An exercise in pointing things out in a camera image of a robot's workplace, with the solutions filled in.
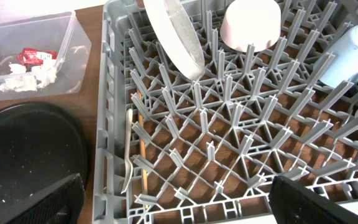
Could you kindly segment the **red snack wrapper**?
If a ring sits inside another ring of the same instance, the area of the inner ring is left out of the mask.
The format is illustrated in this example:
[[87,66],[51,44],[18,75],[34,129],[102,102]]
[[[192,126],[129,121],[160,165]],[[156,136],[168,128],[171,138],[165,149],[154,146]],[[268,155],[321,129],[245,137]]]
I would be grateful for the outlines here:
[[24,48],[22,52],[17,55],[19,63],[25,67],[31,65],[42,65],[44,60],[51,60],[57,58],[56,51],[41,51],[32,48]]

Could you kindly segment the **white plastic fork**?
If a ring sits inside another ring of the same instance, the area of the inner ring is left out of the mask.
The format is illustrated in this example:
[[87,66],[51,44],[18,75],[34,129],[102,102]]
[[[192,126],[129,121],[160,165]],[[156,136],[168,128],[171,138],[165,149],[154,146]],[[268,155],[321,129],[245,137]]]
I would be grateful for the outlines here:
[[124,183],[122,185],[121,194],[126,193],[133,173],[133,165],[130,159],[132,119],[133,119],[133,110],[130,108],[126,111],[126,134],[125,134],[125,152],[124,152],[125,177],[124,177]]

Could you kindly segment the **white paper napkin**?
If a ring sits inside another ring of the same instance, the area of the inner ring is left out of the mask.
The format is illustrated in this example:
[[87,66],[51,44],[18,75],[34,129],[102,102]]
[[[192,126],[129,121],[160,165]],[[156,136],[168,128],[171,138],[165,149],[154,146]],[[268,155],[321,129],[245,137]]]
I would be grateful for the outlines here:
[[32,72],[35,72],[37,80],[37,88],[43,89],[51,83],[55,82],[57,77],[57,69],[54,67],[56,60],[44,60],[42,65],[33,66]]

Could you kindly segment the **wooden chopstick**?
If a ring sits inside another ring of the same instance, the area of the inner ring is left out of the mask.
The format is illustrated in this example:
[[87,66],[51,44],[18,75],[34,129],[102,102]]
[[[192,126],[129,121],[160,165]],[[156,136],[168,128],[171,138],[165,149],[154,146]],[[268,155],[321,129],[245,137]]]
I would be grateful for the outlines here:
[[[143,127],[144,126],[144,117],[140,112],[138,112],[138,120],[139,124]],[[140,146],[140,154],[142,157],[145,157],[145,142],[142,138],[139,138],[139,146]],[[148,194],[148,183],[147,183],[147,171],[142,171],[142,193],[147,195]]]

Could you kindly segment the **white tissue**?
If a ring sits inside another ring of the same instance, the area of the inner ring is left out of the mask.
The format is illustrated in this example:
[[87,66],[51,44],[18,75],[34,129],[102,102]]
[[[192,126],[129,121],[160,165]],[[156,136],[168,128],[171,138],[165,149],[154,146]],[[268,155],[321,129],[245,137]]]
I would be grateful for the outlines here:
[[[27,69],[24,65],[18,63],[9,64],[11,69],[11,75],[16,75],[20,73],[26,73]],[[33,75],[24,75],[14,78],[7,78],[4,80],[4,83],[0,84],[0,91],[37,91],[37,80]]]

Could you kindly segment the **light blue cup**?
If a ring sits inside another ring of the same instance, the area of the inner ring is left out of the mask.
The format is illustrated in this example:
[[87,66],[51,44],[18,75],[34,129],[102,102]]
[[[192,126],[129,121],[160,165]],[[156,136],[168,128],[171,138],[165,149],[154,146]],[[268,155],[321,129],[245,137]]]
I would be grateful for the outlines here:
[[335,58],[319,80],[332,88],[344,80],[358,83],[358,25],[350,28],[327,52]]

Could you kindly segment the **pink bowl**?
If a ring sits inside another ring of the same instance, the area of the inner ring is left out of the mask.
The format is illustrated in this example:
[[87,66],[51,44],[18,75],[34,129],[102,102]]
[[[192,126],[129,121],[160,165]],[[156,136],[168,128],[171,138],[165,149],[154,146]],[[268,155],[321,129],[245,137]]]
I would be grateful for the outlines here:
[[222,41],[231,49],[256,52],[273,46],[281,34],[281,9],[274,0],[235,0],[226,9],[220,28]]

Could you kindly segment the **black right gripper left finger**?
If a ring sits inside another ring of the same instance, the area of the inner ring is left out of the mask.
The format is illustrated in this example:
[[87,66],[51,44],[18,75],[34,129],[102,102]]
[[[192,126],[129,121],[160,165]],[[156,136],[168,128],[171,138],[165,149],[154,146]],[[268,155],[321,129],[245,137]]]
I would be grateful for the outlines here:
[[80,174],[69,175],[0,213],[0,223],[76,224],[85,203]]

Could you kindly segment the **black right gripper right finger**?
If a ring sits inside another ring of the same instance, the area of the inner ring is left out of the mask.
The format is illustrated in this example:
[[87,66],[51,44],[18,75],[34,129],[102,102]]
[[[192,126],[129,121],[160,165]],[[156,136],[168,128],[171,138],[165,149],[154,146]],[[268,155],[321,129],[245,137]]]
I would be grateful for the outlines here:
[[279,175],[274,177],[269,205],[278,224],[358,224],[358,215]]

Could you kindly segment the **grey plate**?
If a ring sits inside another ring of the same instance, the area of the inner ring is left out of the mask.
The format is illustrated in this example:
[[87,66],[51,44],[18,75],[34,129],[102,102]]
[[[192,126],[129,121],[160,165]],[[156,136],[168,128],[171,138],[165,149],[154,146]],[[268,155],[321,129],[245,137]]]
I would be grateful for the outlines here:
[[195,28],[179,0],[144,0],[149,21],[174,66],[197,80],[204,73],[204,55]]

